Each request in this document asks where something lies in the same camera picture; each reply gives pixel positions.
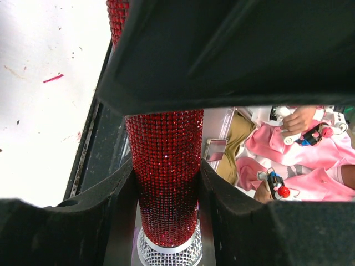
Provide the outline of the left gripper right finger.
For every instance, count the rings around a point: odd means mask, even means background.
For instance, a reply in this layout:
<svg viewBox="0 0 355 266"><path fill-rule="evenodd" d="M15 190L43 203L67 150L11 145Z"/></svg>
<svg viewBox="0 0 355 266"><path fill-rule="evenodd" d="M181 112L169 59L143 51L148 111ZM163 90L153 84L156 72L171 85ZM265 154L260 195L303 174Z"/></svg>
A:
<svg viewBox="0 0 355 266"><path fill-rule="evenodd" d="M202 265L353 265L354 203L262 204L219 177L199 173Z"/></svg>

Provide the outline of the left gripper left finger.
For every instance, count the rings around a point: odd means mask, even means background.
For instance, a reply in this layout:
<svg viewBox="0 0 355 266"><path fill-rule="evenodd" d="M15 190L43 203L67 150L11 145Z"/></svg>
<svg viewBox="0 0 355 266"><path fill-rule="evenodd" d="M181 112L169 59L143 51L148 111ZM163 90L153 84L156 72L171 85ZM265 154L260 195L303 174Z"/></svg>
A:
<svg viewBox="0 0 355 266"><path fill-rule="evenodd" d="M56 207L1 200L2 265L130 265L136 217L132 162Z"/></svg>

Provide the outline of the red rhinestone microphone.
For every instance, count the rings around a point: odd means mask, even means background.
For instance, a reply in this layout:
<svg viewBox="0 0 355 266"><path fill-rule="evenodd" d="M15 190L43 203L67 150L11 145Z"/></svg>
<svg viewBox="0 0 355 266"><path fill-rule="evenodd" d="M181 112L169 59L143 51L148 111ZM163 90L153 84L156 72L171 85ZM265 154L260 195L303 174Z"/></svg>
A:
<svg viewBox="0 0 355 266"><path fill-rule="evenodd" d="M204 112L186 106L195 1L107 1L113 55L98 95L124 115L143 265L197 265Z"/></svg>

